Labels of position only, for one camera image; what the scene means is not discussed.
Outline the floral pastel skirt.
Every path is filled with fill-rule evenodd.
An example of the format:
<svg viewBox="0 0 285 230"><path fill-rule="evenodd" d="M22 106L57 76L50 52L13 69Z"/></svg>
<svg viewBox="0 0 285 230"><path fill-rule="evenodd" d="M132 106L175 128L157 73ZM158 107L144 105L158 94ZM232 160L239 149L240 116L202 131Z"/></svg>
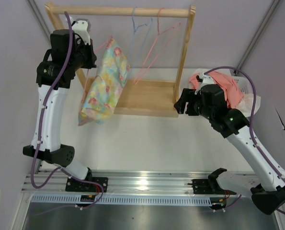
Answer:
<svg viewBox="0 0 285 230"><path fill-rule="evenodd" d="M78 125L102 123L114 114L127 83L130 64L114 38L106 43L101 64L90 89L83 96L78 113Z"/></svg>

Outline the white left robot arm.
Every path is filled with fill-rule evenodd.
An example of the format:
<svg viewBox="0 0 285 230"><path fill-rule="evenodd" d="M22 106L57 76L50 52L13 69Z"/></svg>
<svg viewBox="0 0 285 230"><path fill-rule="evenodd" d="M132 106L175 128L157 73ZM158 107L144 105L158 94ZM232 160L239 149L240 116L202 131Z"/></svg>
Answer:
<svg viewBox="0 0 285 230"><path fill-rule="evenodd" d="M51 48L36 70L37 123L32 143L23 148L23 155L63 169L77 178L76 186L81 191L87 192L93 186L92 172L74 159L74 147L61 144L60 126L64 102L76 71L95 68L96 55L86 30L55 30L50 41Z"/></svg>

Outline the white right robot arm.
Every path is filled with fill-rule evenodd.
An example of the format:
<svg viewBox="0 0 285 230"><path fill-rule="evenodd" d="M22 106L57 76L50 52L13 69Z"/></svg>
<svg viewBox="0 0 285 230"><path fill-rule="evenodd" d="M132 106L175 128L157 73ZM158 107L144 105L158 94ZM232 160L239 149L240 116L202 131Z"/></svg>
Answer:
<svg viewBox="0 0 285 230"><path fill-rule="evenodd" d="M217 84L205 85L198 91L183 89L174 108L179 114L207 119L241 153L258 178L249 181L219 168L208 176L207 186L212 193L230 190L243 195L266 215L285 203L285 170L259 142L243 113L227 106L224 92Z"/></svg>

